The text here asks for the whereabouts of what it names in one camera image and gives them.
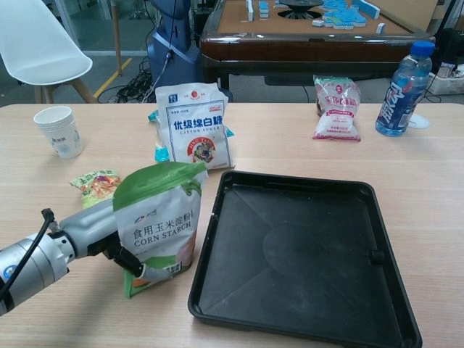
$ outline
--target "bottle label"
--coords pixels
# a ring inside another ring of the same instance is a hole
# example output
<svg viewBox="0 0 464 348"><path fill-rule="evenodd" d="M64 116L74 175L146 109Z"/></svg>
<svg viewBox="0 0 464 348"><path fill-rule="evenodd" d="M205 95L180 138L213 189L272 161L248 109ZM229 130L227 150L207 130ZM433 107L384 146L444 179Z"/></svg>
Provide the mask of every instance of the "bottle label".
<svg viewBox="0 0 464 348"><path fill-rule="evenodd" d="M404 93L403 89L392 81L377 122L393 130L407 127L421 95L422 93Z"/></svg>

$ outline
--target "blue bottle cap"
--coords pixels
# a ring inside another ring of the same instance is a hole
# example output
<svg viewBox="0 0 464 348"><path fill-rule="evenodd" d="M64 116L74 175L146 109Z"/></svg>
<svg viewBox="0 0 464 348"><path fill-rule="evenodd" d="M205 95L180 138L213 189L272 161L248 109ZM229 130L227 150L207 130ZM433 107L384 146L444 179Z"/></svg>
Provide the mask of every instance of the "blue bottle cap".
<svg viewBox="0 0 464 348"><path fill-rule="evenodd" d="M430 41L416 41L411 46L411 54L421 57L430 57L435 51L435 43Z"/></svg>
<svg viewBox="0 0 464 348"><path fill-rule="evenodd" d="M166 147L157 147L154 150L154 160L157 162L167 162L169 161L169 153L167 152Z"/></svg>

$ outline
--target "white bag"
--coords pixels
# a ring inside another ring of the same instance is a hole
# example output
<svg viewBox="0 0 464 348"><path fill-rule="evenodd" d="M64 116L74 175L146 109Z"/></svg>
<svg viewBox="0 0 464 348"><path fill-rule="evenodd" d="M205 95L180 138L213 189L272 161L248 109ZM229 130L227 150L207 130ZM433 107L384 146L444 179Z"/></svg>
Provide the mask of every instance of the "white bag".
<svg viewBox="0 0 464 348"><path fill-rule="evenodd" d="M159 135L171 162L233 167L224 126L228 98L216 83L164 86L155 93Z"/></svg>

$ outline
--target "corn starch bag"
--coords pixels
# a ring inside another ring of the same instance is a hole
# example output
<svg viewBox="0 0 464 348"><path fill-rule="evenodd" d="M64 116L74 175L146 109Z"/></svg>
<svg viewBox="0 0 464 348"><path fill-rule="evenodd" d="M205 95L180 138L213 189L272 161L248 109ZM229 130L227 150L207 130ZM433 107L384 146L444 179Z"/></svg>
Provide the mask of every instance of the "corn starch bag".
<svg viewBox="0 0 464 348"><path fill-rule="evenodd" d="M203 163L163 162L137 170L117 187L113 210L121 245L159 270L152 282L124 270L127 297L190 267L206 177Z"/></svg>
<svg viewBox="0 0 464 348"><path fill-rule="evenodd" d="M233 167L224 126L228 98L216 83L184 83L156 89L159 135L172 162Z"/></svg>

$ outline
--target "water bottle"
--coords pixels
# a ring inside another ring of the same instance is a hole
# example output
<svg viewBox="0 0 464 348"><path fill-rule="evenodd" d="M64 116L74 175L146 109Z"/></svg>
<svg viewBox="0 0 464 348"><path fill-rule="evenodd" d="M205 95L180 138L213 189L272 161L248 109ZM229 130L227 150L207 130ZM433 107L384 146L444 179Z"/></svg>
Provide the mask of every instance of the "water bottle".
<svg viewBox="0 0 464 348"><path fill-rule="evenodd" d="M379 133L401 136L406 131L415 106L426 92L432 68L430 56L434 49L432 42L416 41L410 54L400 62L377 117L376 130Z"/></svg>

